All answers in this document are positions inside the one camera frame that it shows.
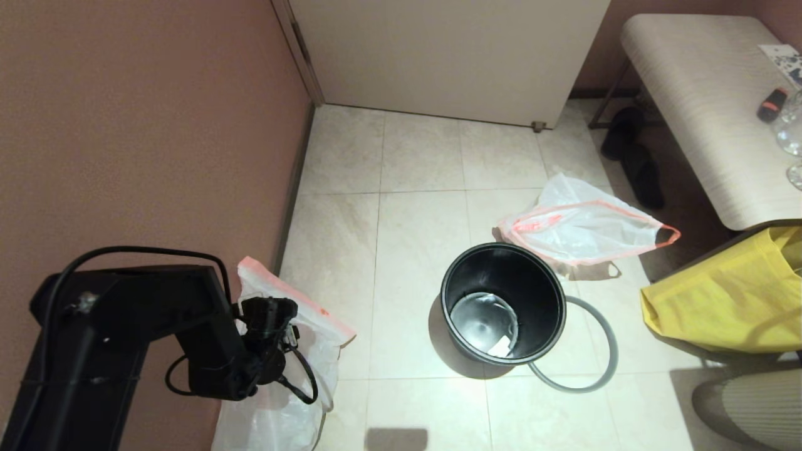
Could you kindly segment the clear plastic bag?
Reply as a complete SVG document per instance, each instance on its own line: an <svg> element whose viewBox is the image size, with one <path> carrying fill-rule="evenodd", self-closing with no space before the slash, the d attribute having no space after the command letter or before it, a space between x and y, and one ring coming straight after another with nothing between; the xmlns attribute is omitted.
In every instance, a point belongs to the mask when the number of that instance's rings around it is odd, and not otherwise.
<svg viewBox="0 0 802 451"><path fill-rule="evenodd" d="M550 264L595 266L677 242L681 232L590 185L558 174L532 207L502 219L499 234Z"/></svg>

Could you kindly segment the black round trash bin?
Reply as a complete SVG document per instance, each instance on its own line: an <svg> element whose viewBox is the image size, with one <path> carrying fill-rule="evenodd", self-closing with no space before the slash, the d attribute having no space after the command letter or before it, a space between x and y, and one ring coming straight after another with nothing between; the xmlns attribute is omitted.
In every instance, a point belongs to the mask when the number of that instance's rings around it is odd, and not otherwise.
<svg viewBox="0 0 802 451"><path fill-rule="evenodd" d="M550 266L501 242L474 246L453 260L437 305L456 351L491 366L541 359L558 343L567 318L565 292ZM502 336L514 342L509 357L489 356Z"/></svg>

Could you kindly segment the yellow fabric bag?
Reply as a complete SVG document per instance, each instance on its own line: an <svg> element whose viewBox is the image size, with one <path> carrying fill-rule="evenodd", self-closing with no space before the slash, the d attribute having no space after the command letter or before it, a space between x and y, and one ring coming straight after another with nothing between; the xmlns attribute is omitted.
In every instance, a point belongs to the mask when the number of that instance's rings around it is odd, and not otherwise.
<svg viewBox="0 0 802 451"><path fill-rule="evenodd" d="M711 351L802 350L802 226L771 227L640 292L645 325Z"/></svg>

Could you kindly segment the white door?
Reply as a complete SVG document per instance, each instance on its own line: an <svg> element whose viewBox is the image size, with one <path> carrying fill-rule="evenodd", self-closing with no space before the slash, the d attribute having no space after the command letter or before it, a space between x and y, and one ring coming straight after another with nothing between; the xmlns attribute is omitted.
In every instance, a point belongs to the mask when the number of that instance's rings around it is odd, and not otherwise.
<svg viewBox="0 0 802 451"><path fill-rule="evenodd" d="M611 0L290 0L327 103L556 126Z"/></svg>

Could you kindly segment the black slipper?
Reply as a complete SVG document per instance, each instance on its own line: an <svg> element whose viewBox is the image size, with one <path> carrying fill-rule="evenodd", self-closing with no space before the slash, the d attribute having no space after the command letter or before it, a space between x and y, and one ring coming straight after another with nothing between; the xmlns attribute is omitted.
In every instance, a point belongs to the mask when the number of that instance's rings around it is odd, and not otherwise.
<svg viewBox="0 0 802 451"><path fill-rule="evenodd" d="M610 122L605 139L601 144L602 157L619 162L624 150L633 145L645 128L645 114L635 106L622 108Z"/></svg>
<svg viewBox="0 0 802 451"><path fill-rule="evenodd" d="M665 198L660 188L658 166L643 145L629 145L621 159L625 176L638 202L649 209L662 209Z"/></svg>

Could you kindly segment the thin metal bench leg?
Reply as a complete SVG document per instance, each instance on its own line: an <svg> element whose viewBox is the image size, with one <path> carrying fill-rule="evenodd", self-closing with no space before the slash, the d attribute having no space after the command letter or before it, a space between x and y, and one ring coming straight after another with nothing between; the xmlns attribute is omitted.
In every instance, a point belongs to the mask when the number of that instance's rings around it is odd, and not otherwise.
<svg viewBox="0 0 802 451"><path fill-rule="evenodd" d="M611 83L609 89L607 89L607 92L605 92L605 96L603 97L601 103L599 103L598 108L596 108L590 122L588 123L588 128L590 130L610 128L611 122L602 122L602 115L604 114L605 110L607 110L607 106L609 106L610 101L613 99L613 95L616 93L616 91L618 91L622 80L627 72L630 71L631 66L631 61L629 59L625 59L624 63L621 65L621 68L618 70L616 77L614 77L613 83Z"/></svg>

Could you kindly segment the grey ribbed cushion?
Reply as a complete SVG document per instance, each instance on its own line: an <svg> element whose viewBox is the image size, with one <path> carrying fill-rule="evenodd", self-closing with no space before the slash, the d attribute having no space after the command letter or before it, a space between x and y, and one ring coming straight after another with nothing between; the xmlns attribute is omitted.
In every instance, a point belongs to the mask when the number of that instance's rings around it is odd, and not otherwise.
<svg viewBox="0 0 802 451"><path fill-rule="evenodd" d="M708 428L733 442L802 451L802 369L705 382L691 403Z"/></svg>

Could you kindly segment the beige wood grain bench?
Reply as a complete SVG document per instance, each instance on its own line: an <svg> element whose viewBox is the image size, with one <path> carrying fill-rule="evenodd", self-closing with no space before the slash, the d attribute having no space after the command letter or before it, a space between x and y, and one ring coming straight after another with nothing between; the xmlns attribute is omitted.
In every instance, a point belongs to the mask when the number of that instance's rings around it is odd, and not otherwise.
<svg viewBox="0 0 802 451"><path fill-rule="evenodd" d="M637 14L620 42L725 227L802 220L802 191L786 177L794 157L757 117L774 89L793 91L760 49L778 43L762 22Z"/></svg>

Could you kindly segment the small black red object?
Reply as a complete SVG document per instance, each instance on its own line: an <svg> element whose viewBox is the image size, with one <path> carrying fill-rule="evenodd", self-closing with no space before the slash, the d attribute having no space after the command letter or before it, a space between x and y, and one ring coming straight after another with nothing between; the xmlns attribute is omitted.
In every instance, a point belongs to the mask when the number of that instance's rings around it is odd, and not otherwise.
<svg viewBox="0 0 802 451"><path fill-rule="evenodd" d="M774 122L782 112L788 99L788 91L784 88L774 89L758 106L756 116L763 123Z"/></svg>

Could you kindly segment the white blue printed card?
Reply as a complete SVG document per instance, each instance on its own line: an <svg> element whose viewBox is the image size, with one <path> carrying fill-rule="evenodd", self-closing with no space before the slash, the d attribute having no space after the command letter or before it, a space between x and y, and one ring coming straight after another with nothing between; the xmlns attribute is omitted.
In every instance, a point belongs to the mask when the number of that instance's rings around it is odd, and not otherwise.
<svg viewBox="0 0 802 451"><path fill-rule="evenodd" d="M802 54L788 44L758 45L777 70L796 88L802 89Z"/></svg>

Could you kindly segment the white door frame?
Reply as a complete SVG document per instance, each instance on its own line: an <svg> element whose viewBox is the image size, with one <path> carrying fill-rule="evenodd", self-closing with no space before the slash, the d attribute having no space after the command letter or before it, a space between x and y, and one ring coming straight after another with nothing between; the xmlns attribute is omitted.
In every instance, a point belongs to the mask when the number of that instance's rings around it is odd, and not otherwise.
<svg viewBox="0 0 802 451"><path fill-rule="evenodd" d="M310 100L312 100L315 106L323 106L325 103L323 90L313 71L311 57L304 41L303 32L301 32L299 23L293 14L290 0L270 0L270 2L272 3L273 11L277 14L279 24L283 30L284 39L293 55L293 60L301 75L301 80L303 80Z"/></svg>

